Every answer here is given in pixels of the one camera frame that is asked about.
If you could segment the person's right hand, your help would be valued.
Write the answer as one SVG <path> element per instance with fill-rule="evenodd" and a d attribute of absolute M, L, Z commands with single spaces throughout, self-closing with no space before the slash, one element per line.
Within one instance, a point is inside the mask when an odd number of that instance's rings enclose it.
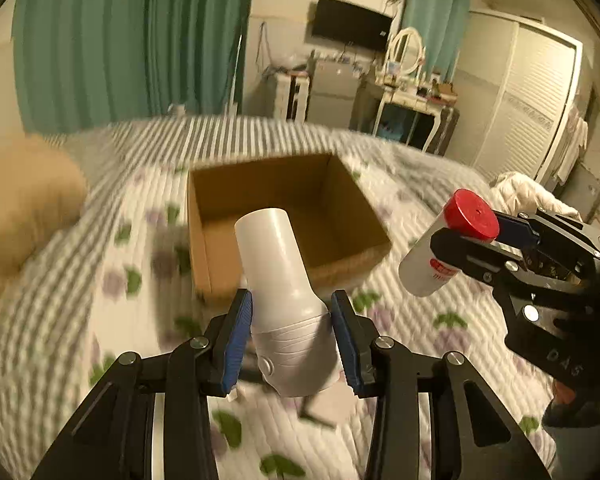
<path fill-rule="evenodd" d="M 553 399 L 545 409 L 542 424 L 550 428 L 591 428 L 600 426 L 600 401 L 586 400 L 557 380 L 552 383 Z"/>

